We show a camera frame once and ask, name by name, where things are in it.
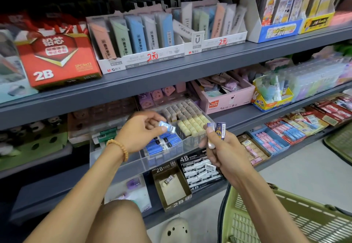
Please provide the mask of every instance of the shoe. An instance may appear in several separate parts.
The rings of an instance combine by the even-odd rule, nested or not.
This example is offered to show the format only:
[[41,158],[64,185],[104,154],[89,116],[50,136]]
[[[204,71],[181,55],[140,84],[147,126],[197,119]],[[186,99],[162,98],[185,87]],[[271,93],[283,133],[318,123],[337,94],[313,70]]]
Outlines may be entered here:
[[191,243],[188,222],[183,218],[171,220],[161,235],[160,243]]

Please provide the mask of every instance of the bracelet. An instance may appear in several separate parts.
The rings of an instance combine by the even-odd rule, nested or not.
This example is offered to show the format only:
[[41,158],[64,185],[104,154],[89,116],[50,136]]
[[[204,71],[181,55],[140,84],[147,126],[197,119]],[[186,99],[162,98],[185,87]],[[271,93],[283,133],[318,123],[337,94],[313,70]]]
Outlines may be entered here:
[[126,162],[129,159],[129,153],[126,150],[125,146],[123,144],[121,144],[120,142],[117,142],[115,139],[108,140],[108,142],[106,142],[106,146],[108,146],[108,144],[110,144],[110,143],[114,143],[115,145],[118,145],[121,148],[122,152],[125,155],[124,161]]

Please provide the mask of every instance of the pink bear eraser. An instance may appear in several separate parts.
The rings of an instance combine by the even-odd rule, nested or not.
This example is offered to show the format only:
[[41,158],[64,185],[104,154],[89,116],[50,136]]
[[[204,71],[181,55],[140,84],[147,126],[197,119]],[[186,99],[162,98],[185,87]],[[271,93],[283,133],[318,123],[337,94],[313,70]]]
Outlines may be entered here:
[[186,91],[186,82],[179,82],[176,84],[176,92],[181,93]]
[[154,102],[150,93],[143,93],[138,95],[139,104],[142,109],[150,108],[154,106]]
[[156,89],[156,90],[152,91],[152,98],[154,101],[162,99],[163,97],[164,97],[164,95],[163,95],[163,91],[161,91],[161,89]]
[[174,91],[175,91],[175,88],[173,85],[163,88],[163,92],[165,93],[166,96],[170,96],[172,93],[174,93]]

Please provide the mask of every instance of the person's left hand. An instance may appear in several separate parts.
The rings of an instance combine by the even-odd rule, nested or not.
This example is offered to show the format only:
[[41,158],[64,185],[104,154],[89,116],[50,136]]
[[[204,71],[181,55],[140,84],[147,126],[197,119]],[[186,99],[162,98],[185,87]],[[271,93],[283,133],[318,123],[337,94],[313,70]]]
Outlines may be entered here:
[[123,144],[129,153],[137,152],[154,137],[167,132],[165,126],[157,126],[158,120],[166,121],[155,111],[136,112],[125,123],[115,140]]

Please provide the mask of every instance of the bare thigh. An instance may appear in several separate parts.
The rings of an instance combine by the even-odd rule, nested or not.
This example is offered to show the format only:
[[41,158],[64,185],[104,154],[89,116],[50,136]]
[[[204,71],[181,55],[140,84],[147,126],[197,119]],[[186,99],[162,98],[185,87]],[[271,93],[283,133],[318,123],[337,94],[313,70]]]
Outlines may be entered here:
[[100,207],[86,243],[151,243],[138,206],[114,200]]

